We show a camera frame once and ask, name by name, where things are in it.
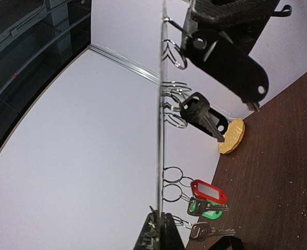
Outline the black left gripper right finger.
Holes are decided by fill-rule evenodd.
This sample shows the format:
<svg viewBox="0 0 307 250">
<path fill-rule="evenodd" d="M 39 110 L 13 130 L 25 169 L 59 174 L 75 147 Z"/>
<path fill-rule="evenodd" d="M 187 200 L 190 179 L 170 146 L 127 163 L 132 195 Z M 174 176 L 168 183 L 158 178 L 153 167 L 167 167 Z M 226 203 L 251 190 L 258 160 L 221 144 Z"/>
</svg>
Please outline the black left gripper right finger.
<svg viewBox="0 0 307 250">
<path fill-rule="evenodd" d="M 160 249 L 161 250 L 185 250 L 174 218 L 170 213 L 162 213 Z"/>
</svg>

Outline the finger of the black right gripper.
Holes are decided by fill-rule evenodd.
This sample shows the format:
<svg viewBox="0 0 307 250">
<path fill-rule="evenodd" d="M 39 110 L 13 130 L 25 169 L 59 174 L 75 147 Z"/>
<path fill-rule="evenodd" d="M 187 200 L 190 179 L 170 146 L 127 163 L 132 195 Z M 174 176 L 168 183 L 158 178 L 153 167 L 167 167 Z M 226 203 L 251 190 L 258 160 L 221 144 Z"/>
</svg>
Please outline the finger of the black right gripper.
<svg viewBox="0 0 307 250">
<path fill-rule="evenodd" d="M 183 28 L 212 29 L 245 52 L 252 51 L 276 8 L 275 1 L 190 1 Z"/>
</svg>

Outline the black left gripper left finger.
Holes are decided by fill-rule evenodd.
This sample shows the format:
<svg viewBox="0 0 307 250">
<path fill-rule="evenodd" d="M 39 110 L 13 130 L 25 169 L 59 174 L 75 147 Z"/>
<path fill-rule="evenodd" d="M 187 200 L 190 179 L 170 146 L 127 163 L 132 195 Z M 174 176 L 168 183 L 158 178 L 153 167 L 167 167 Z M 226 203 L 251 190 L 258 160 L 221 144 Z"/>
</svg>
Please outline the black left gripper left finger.
<svg viewBox="0 0 307 250">
<path fill-rule="evenodd" d="M 147 215 L 134 250 L 160 249 L 160 214 L 157 209 L 149 206 L 151 212 Z"/>
</svg>

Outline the silver key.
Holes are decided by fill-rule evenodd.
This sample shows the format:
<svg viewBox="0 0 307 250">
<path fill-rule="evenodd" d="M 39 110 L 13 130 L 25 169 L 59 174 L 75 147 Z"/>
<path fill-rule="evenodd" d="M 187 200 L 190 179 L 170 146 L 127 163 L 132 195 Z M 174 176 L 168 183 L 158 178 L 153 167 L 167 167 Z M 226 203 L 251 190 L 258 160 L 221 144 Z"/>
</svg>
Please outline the silver key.
<svg viewBox="0 0 307 250">
<path fill-rule="evenodd" d="M 234 236 L 235 234 L 234 229 L 215 229 L 208 222 L 197 222 L 191 227 L 189 240 L 203 242 L 213 236 Z"/>
</svg>

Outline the large metal oval keyring plate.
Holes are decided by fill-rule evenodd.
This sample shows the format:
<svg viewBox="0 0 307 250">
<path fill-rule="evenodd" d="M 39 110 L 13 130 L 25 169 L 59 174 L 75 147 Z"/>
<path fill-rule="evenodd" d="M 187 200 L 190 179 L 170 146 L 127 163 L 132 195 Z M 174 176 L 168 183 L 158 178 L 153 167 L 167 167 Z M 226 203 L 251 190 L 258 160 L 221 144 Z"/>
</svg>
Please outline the large metal oval keyring plate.
<svg viewBox="0 0 307 250">
<path fill-rule="evenodd" d="M 167 65 L 163 59 L 163 50 L 164 50 L 164 40 L 167 38 L 168 32 L 166 28 L 166 23 L 164 21 L 165 16 L 167 15 L 167 6 L 166 1 L 162 1 L 162 11 L 160 17 L 160 38 L 159 38 L 159 71 L 158 71 L 158 80 L 159 80 L 159 116 L 158 116 L 158 145 L 157 145 L 157 167 L 158 167 L 158 181 L 157 181 L 157 206 L 159 215 L 163 213 L 163 173 L 165 165 L 165 122 L 164 122 L 164 96 L 163 96 L 163 81 L 165 80 L 164 73 L 167 70 Z"/>
</svg>

